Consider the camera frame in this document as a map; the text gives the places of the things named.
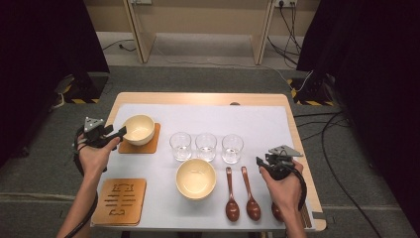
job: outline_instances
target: spoon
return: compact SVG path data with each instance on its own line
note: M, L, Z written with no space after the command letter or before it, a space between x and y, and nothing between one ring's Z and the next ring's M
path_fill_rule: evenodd
M271 204L271 212L277 221L283 222L283 218L281 218L280 208L278 208L278 206L276 206L274 202Z
M239 219L239 205L232 193L232 169L230 167L226 167L226 176L228 177L229 186L229 201L226 204L226 215L230 221L237 221Z
M248 191L248 202L247 202L247 212L251 219L254 221L260 220L262 216L262 210L260 209L259 204L253 198L251 194L250 181L248 180L248 172L246 167L242 167L242 176L244 177L245 186Z

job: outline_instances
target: black curtain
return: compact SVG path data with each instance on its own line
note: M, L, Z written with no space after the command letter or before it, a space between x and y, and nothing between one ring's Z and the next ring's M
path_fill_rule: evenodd
M322 0L297 69L335 76L363 146L420 235L420 1Z
M84 2L2 1L0 166L26 146L67 75L89 84L88 71L109 72Z

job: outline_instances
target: square coaster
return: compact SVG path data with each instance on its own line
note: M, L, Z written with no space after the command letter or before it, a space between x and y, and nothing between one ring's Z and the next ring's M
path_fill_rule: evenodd
M144 178L106 179L92 215L95 225L139 224L146 192Z
M118 147L120 154L153 154L158 148L158 135L160 133L160 123L155 123L154 137L145 145L134 146L128 141L123 140Z

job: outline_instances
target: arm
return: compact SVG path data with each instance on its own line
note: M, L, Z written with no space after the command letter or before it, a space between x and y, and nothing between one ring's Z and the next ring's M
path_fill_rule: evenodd
M83 167L84 177L76 198L65 217L64 223L59 229L56 237L65 237L73 230L88 213L96 196L96 189L102 175L102 171L108 164L109 155L120 139L114 138L105 147L95 149L84 147L80 150L79 159ZM86 224L74 237L89 237L90 226Z
M303 166L293 161L296 169L302 173ZM272 201L280 209L290 238L305 238L306 233L297 208L300 198L300 182L297 176L290 174L282 180L274 180L268 171L260 167L260 172L268 187Z

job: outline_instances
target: forearm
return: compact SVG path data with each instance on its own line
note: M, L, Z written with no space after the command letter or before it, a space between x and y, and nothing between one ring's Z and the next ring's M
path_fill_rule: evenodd
M85 175L74 203L56 235L57 238L65 237L84 219L95 200L99 179L100 174ZM86 224L74 237L88 237L89 230L89 224Z
M303 228L300 212L295 209L291 211L284 211L284 223L287 229L287 237L289 238L306 238L306 233Z

